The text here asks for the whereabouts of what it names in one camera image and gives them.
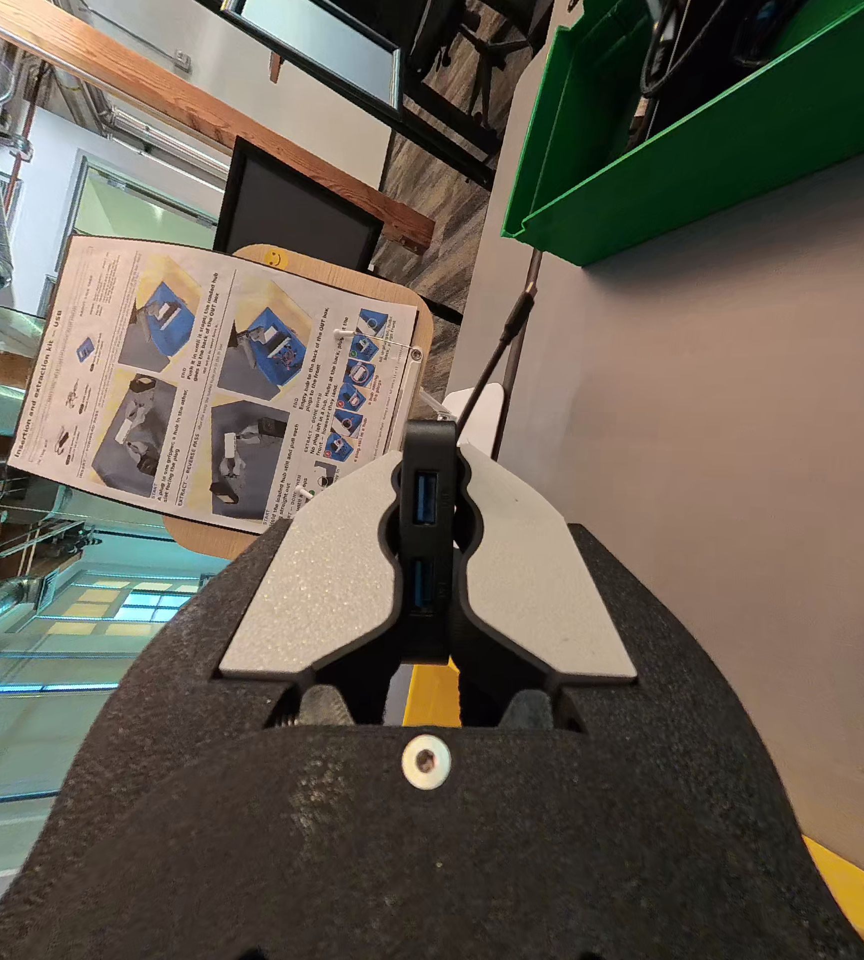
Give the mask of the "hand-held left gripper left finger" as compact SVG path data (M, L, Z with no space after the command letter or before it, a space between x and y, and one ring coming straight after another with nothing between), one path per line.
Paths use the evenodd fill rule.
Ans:
M378 458L294 516L220 663L231 679L308 685L384 634L404 578L388 541L399 458Z

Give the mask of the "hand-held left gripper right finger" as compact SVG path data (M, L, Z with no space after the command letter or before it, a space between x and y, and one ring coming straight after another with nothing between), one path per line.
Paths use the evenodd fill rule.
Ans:
M544 686L624 685L637 672L561 513L480 450L460 451L473 535L460 604Z

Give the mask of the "dark grey usb hub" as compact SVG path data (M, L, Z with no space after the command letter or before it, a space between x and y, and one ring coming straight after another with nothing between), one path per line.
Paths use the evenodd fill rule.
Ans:
M450 657L458 436L452 420L410 421L392 474L389 537L401 573L393 633L402 661L411 665L444 666Z

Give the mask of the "yellow plastic bin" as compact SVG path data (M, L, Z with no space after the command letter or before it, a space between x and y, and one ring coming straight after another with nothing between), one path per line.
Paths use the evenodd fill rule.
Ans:
M451 662L414 666L403 724L461 726L459 678ZM864 870L808 837L803 841L836 904L864 942Z

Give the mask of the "green plastic bin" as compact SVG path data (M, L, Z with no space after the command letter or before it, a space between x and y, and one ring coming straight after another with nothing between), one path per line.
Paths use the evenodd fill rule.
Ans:
M864 2L819 9L768 65L622 151L649 12L586 2L548 43L503 236L585 267L864 154Z

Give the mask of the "white stand base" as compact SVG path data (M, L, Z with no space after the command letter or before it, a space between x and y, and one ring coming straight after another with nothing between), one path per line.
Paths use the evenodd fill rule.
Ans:
M456 390L444 398L444 402L436 401L427 391L420 389L418 397L429 408L440 422L456 422L463 414L464 408L470 400L473 390ZM501 414L506 405L506 394L503 387L496 382L486 385L472 409L467 423L462 428L459 444L473 445L477 450L496 458L493 450L498 434Z

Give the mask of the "instruction sheet on wooden board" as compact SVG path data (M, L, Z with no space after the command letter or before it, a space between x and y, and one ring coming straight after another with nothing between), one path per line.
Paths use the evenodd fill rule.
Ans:
M259 534L397 462L432 333L412 291L291 251L77 235L7 463Z

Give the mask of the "wooden beam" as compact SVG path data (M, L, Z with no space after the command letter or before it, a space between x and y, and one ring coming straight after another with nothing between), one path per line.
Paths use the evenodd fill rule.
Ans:
M283 104L286 118L297 122L300 133L319 133L327 147L334 147L325 159L52 2L4 6L4 27L31 52L219 149L229 152L236 138L246 139L378 217L391 242L416 255L431 246L433 219L350 172L364 171L366 161L377 164L379 147L388 143L388 130L370 117L346 120L353 107L338 106L339 96L329 90L318 94L317 81L302 81Z

